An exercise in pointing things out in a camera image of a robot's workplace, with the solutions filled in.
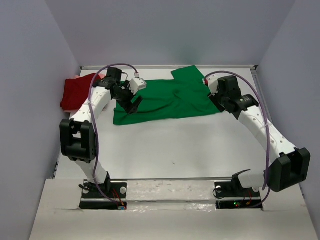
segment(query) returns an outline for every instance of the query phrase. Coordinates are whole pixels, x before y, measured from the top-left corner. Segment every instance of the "green cloth corner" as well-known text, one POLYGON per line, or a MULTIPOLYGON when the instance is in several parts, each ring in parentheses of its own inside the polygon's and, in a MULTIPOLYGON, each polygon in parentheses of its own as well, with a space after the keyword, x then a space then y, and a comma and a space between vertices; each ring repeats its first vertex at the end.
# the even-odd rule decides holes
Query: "green cloth corner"
POLYGON ((113 124, 129 125, 219 113, 208 98, 210 91, 203 84, 204 76, 196 66, 180 68, 171 74, 174 80, 146 81, 146 88, 138 92, 143 100, 137 113, 127 114, 117 103, 113 124))

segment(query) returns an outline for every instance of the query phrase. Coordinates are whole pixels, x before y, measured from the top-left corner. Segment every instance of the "red fabric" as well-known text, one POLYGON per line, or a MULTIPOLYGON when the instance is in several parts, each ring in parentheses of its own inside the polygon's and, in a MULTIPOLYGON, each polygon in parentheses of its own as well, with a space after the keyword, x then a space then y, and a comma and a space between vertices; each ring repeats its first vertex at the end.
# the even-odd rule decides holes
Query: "red fabric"
POLYGON ((64 83, 63 98, 60 107, 64 111, 79 110, 86 101, 89 94, 89 87, 95 73, 76 79, 66 79, 64 83))

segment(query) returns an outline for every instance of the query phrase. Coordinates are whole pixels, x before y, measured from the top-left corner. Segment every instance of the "folded red cloth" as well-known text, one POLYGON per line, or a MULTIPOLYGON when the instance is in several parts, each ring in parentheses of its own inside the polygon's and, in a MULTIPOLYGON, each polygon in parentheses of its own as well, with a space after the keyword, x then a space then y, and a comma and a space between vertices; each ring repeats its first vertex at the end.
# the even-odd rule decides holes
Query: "folded red cloth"
MULTIPOLYGON (((64 111, 79 110, 82 104, 86 101, 89 94, 89 87, 95 73, 76 79, 66 79, 64 83, 63 98, 60 107, 64 111)), ((96 76, 96 81, 101 80, 101 77, 96 76)))

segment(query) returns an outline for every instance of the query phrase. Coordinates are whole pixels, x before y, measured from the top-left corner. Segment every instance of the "green cloth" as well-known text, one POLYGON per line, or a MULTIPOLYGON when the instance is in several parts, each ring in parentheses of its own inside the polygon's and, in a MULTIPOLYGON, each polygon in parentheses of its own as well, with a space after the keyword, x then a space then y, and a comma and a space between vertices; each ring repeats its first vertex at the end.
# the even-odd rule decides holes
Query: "green cloth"
POLYGON ((114 125, 138 124, 153 120, 181 119, 219 113, 209 100, 209 88, 196 66, 171 72, 174 80, 147 80, 146 88, 138 94, 143 97, 138 112, 127 114, 117 103, 114 125))

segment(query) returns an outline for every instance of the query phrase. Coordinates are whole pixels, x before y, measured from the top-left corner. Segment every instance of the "white table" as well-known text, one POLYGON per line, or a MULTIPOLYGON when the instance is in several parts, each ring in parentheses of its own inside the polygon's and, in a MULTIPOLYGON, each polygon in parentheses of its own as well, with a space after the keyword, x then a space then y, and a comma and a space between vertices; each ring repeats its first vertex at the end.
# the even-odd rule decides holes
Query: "white table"
MULTIPOLYGON (((200 70, 205 75, 215 69, 200 70)), ((254 83, 249 69, 228 70, 254 83)), ((139 71, 146 80, 172 79, 172 69, 139 71)), ((89 73, 92 71, 83 70, 81 75, 89 73)), ((251 93, 245 84, 239 85, 243 94, 251 93)), ((100 144, 104 146, 100 160, 113 179, 230 177, 240 170, 264 167, 264 150, 232 115, 114 126, 114 107, 111 103, 98 119, 100 144)), ((214 207, 186 210, 170 204, 157 210, 143 205, 140 209, 106 211, 78 209, 78 184, 84 178, 78 166, 60 156, 56 178, 46 181, 31 240, 317 239, 298 185, 272 192, 264 211, 214 207)), ((147 187, 147 183, 150 181, 140 181, 139 185, 147 187)), ((128 181, 128 194, 139 193, 137 185, 128 181)), ((164 197, 156 193, 155 200, 164 197)))

